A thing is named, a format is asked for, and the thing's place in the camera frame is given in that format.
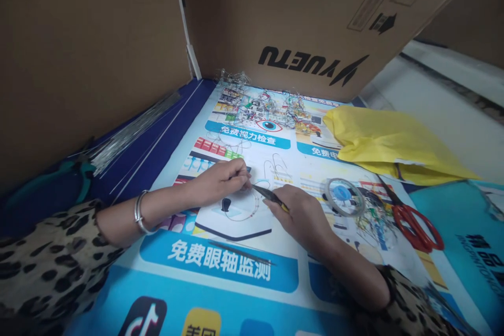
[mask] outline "yellow app icon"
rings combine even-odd
[[[185,318],[182,336],[219,336],[221,315],[217,311],[195,307]]]

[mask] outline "tiktok logo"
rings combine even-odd
[[[158,336],[165,317],[164,301],[140,297],[133,302],[118,336]]]

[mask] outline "woman's left hand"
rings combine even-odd
[[[220,161],[185,185],[190,187],[193,207],[211,205],[242,188],[251,189],[251,175],[243,159]]]

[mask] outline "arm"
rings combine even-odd
[[[192,181],[147,193],[145,226],[154,228],[187,208],[217,202],[250,187],[242,159],[215,164]],[[89,311],[123,248],[140,238],[135,199],[99,210],[99,201],[74,206],[39,222],[21,239],[0,238],[0,325],[19,334],[51,334]]]
[[[331,230],[316,198],[295,186],[274,190],[289,208],[283,211],[268,200],[284,229],[309,253],[317,257],[364,309],[378,311],[390,302],[390,291],[378,269]]]
[[[356,303],[359,326],[376,334],[462,335],[428,296],[391,266],[375,266],[333,233],[316,198],[291,185],[274,190],[289,208],[264,200],[284,229],[341,282]]]
[[[212,204],[242,187],[251,188],[249,178],[245,161],[234,159],[213,165],[185,184],[147,193],[140,208],[144,225],[153,229],[183,210]],[[136,200],[132,198],[97,214],[98,227],[111,244],[127,247],[142,236],[133,216]]]

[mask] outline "red scissors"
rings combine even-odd
[[[445,249],[445,243],[441,238],[441,235],[433,226],[433,224],[424,215],[420,214],[417,210],[413,209],[411,206],[405,205],[397,194],[395,194],[387,184],[385,184],[380,176],[378,176],[380,182],[385,188],[387,195],[392,200],[392,213],[394,214],[394,220],[397,227],[403,235],[408,239],[413,248],[425,252],[431,253],[433,249],[443,250]],[[436,241],[433,241],[422,229],[422,226],[418,223],[415,218],[418,216],[421,220],[425,222],[430,230],[430,233],[434,236]],[[403,225],[405,222],[413,232],[411,232],[407,227]]]

